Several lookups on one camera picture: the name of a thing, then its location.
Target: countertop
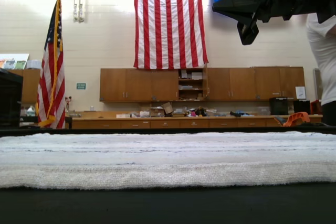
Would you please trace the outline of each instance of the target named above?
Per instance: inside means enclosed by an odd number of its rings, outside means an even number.
[[[127,120],[208,120],[208,119],[273,119],[275,115],[255,115],[255,116],[242,116],[237,118],[235,116],[206,116],[206,117],[183,117],[183,118],[73,118],[73,121],[127,121]],[[282,118],[288,118],[289,115],[281,115]],[[310,115],[310,118],[322,118],[321,115]]]

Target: white sheet of paper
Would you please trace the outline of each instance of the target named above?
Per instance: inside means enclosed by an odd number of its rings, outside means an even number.
[[[306,87],[295,87],[295,90],[297,99],[306,99]]]

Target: bottle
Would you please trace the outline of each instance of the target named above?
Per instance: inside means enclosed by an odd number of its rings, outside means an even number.
[[[27,110],[27,116],[35,116],[35,108],[34,106],[30,106]]]

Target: american flag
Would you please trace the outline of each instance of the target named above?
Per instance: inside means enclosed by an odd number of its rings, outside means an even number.
[[[208,63],[202,0],[134,0],[135,63],[184,69]]]
[[[65,106],[61,0],[57,0],[44,47],[37,90],[39,125],[53,129],[64,128]]]

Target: person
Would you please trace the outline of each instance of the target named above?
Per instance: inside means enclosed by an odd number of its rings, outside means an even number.
[[[309,14],[307,36],[321,73],[323,122],[336,126],[336,16],[319,24],[317,14]]]

